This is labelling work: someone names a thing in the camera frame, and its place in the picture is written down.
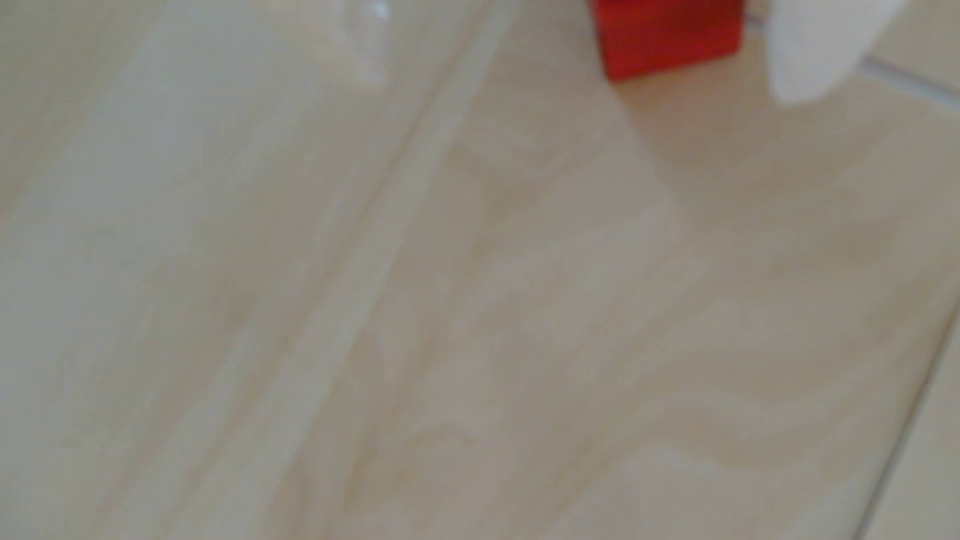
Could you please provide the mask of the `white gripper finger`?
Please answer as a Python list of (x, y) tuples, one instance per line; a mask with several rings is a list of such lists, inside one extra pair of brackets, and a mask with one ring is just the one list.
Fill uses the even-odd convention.
[(772, 1), (765, 38), (774, 101), (798, 106), (840, 85), (908, 1)]
[(333, 64), (356, 84), (380, 88), (388, 77), (389, 1), (329, 1)]

